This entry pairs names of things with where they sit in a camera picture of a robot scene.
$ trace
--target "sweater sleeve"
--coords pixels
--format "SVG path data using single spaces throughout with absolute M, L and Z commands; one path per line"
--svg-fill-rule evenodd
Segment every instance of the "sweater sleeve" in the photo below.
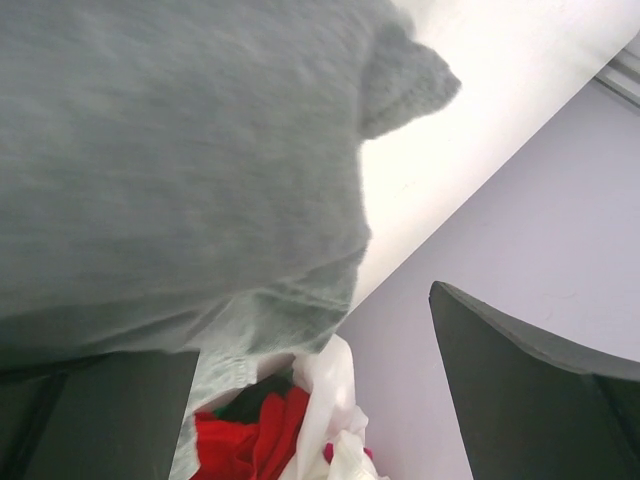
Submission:
M 385 25 L 363 72 L 362 137 L 376 138 L 441 110 L 460 86 L 440 55 L 411 39 L 409 28 L 401 23 Z

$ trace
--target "green fabric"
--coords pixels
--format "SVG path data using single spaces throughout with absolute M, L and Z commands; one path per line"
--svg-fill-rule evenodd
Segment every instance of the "green fabric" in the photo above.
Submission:
M 249 425 L 258 423 L 262 403 L 268 395 L 277 393 L 284 397 L 293 387 L 292 375 L 271 375 L 261 382 L 244 389 L 229 405 L 214 411 L 215 416 L 226 422 Z

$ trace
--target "red cloth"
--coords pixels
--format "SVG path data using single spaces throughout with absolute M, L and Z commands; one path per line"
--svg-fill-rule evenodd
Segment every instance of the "red cloth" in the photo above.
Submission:
M 200 470 L 191 480 L 277 480 L 295 454 L 308 403 L 309 394 L 293 387 L 284 399 L 267 396 L 258 424 L 197 414 Z
M 327 445 L 324 447 L 324 451 L 322 452 L 324 455 L 324 459 L 327 461 L 327 463 L 331 463 L 331 461 L 333 460 L 333 443 L 327 443 Z M 373 452 L 371 450 L 369 450 L 367 447 L 364 448 L 364 453 L 367 455 L 367 457 L 369 457 L 371 460 L 373 460 Z

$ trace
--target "gray sweater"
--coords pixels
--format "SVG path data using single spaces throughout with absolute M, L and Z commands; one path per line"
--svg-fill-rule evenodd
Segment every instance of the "gray sweater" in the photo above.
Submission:
M 322 348 L 369 238 L 362 142 L 459 88 L 409 23 L 387 0 L 1 2 L 0 364 L 201 349 L 195 407 L 252 356 Z

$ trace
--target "white plastic bag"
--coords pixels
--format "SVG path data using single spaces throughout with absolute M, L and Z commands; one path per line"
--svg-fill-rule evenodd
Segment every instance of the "white plastic bag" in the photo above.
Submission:
M 320 354 L 297 357 L 293 370 L 294 383 L 311 396 L 296 454 L 279 480 L 377 479 L 363 452 L 369 419 L 356 405 L 353 356 L 347 342 L 334 335 Z M 331 465 L 322 453 L 328 442 L 335 448 Z

